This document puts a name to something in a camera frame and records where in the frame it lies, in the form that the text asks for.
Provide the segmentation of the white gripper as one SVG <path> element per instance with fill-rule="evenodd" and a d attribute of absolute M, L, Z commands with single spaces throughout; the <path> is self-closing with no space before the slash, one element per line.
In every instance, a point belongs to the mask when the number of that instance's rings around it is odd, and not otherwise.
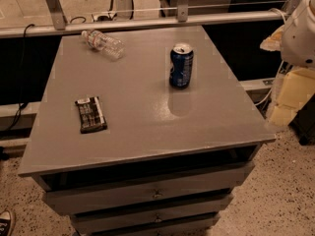
<path fill-rule="evenodd" d="M 315 94 L 315 0 L 302 0 L 284 26 L 265 38 L 260 48 L 281 51 L 285 62 L 299 66 L 284 76 L 269 117 L 270 123 L 287 126 Z"/>

